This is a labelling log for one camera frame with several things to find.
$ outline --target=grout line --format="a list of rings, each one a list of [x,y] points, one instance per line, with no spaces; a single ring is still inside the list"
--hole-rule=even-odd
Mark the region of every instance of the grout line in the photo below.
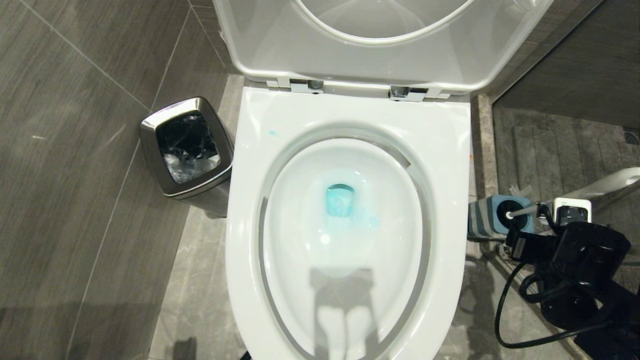
[[[91,284],[91,279],[93,278],[93,272],[95,271],[95,267],[98,263],[98,259],[100,258],[100,252],[102,250],[102,246],[104,245],[104,240],[107,237],[107,233],[109,231],[109,226],[111,225],[111,221],[113,220],[113,214],[116,211],[116,207],[118,206],[118,201],[120,200],[120,196],[122,194],[122,190],[124,189],[124,184],[127,182],[127,177],[129,176],[129,171],[131,170],[131,166],[133,165],[133,159],[136,157],[136,153],[138,152],[138,148],[140,147],[140,140],[136,143],[136,148],[133,150],[133,155],[131,156],[131,161],[129,162],[129,166],[127,167],[127,172],[124,174],[124,179],[122,180],[122,185],[120,185],[120,190],[118,191],[118,196],[116,196],[116,201],[113,204],[113,209],[111,209],[111,214],[109,215],[109,221],[107,222],[107,226],[104,229],[104,234],[102,235],[102,239],[100,241],[100,246],[98,247],[98,253],[95,255],[95,259],[93,260],[93,266],[91,267],[91,272],[89,273],[89,278],[87,279],[86,286],[84,287],[84,293],[82,295],[82,301],[80,301],[80,306],[78,307],[78,313],[76,315],[76,320],[74,321],[74,327],[71,330],[71,337],[69,337],[69,344],[67,345],[67,353],[65,355],[65,360],[69,360],[69,355],[71,353],[71,345],[73,344],[73,340],[76,336],[76,329],[78,325],[78,321],[80,320],[80,314],[82,313],[82,308],[84,305],[84,301],[86,300],[86,294],[89,292],[89,285]]]
[[[209,7],[191,5],[191,9],[193,10],[193,13],[196,15],[196,19],[198,19],[198,22],[200,23],[200,27],[202,28],[202,31],[204,31],[204,35],[207,37],[207,40],[209,41],[209,44],[213,48],[213,51],[216,53],[216,56],[218,56],[218,60],[220,60],[220,63],[222,64],[222,68],[225,69],[225,72],[227,73],[227,75],[229,75],[229,70],[227,69],[227,66],[225,65],[225,62],[222,61],[222,56],[220,56],[220,53],[216,49],[216,46],[213,44],[213,41],[211,40],[211,37],[209,36],[209,33],[204,28],[204,25],[202,24],[202,21],[200,20],[200,17],[198,16],[198,13],[196,13],[195,9],[193,9],[194,7],[195,8],[209,8]]]
[[[71,45],[71,47],[73,47],[83,58],[85,58],[88,62],[90,62],[96,69],[98,69],[98,71],[100,71],[102,73],[102,75],[105,75],[108,79],[110,79],[111,81],[113,81],[116,85],[118,85],[119,88],[121,88],[124,92],[126,92],[127,94],[129,94],[129,96],[131,96],[135,101],[138,102],[138,104],[142,105],[145,109],[147,109],[147,111],[149,111],[149,108],[144,105],[140,100],[138,100],[135,96],[133,96],[132,93],[130,93],[124,86],[122,86],[119,82],[115,81],[115,79],[113,79],[109,74],[107,74],[104,70],[102,70],[95,62],[93,62],[93,60],[91,60],[87,55],[85,55],[80,49],[78,49],[69,39],[67,39],[64,35],[62,35],[62,33],[60,33],[56,28],[53,27],[53,25],[51,25],[48,21],[46,21],[42,16],[40,16],[39,13],[37,13],[32,7],[30,7],[27,3],[24,2],[24,0],[20,0],[20,2],[27,7],[27,9],[31,10],[32,13],[34,13],[40,20],[42,20],[42,22],[44,22],[50,29],[51,31],[53,31],[55,34],[57,34],[59,37],[62,38],[62,40],[64,40],[67,44]]]
[[[166,72],[169,71],[169,66],[171,65],[171,60],[173,59],[173,54],[175,54],[176,48],[178,48],[178,42],[180,42],[180,37],[182,37],[182,32],[184,31],[184,26],[187,24],[187,20],[189,19],[189,13],[191,13],[192,9],[189,8],[187,11],[187,15],[184,17],[184,22],[182,23],[182,27],[180,28],[180,32],[178,33],[178,38],[175,39],[175,44],[173,45],[173,50],[171,50],[171,55],[169,55],[169,60],[166,62],[166,66],[164,67],[164,72],[162,74],[162,79],[160,80],[160,85],[158,85],[158,90],[156,90],[156,95],[154,96],[154,100],[151,103],[151,109],[149,113],[153,111],[154,106],[156,105],[156,100],[158,98],[158,94],[160,94],[160,89],[162,89],[162,85],[164,84],[164,78],[166,77]]]

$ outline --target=toilet lid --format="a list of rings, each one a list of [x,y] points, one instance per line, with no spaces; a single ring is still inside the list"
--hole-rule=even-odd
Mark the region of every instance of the toilet lid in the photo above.
[[[236,67],[256,81],[320,79],[473,91],[552,0],[213,0]]]
[[[318,359],[380,356],[428,260],[406,169],[369,142],[325,140],[297,153],[268,197],[262,253],[282,330]]]

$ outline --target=floor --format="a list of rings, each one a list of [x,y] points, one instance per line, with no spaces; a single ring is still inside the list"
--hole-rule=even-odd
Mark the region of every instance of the floor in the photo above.
[[[640,147],[621,126],[531,110],[493,107],[499,192],[530,187],[533,201],[550,200],[627,167],[640,167]],[[631,242],[625,263],[640,262],[640,182],[592,199],[593,222],[609,224]],[[640,271],[621,266],[616,280],[636,292]]]
[[[231,76],[219,115],[235,136],[242,78]],[[469,201],[476,200],[472,154]],[[153,360],[238,360],[245,351],[231,312],[225,278],[225,219],[211,220],[191,208],[182,234],[156,333]],[[458,310],[436,359],[571,359],[551,343],[535,351],[501,348],[493,335],[495,307],[504,286],[502,274],[468,243]],[[512,290],[502,331],[509,341],[549,335],[540,319]]]

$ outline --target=toilet bowl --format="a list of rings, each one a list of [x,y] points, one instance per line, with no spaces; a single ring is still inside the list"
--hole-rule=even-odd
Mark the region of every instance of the toilet bowl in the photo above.
[[[374,3],[215,0],[232,59],[255,81],[236,133],[226,270],[257,360],[434,357],[465,259],[466,94],[550,1]]]

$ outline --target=trash can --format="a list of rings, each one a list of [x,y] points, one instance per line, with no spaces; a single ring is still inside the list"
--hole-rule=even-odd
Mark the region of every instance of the trash can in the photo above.
[[[226,217],[233,146],[215,110],[194,97],[149,115],[140,124],[147,164],[162,193]]]

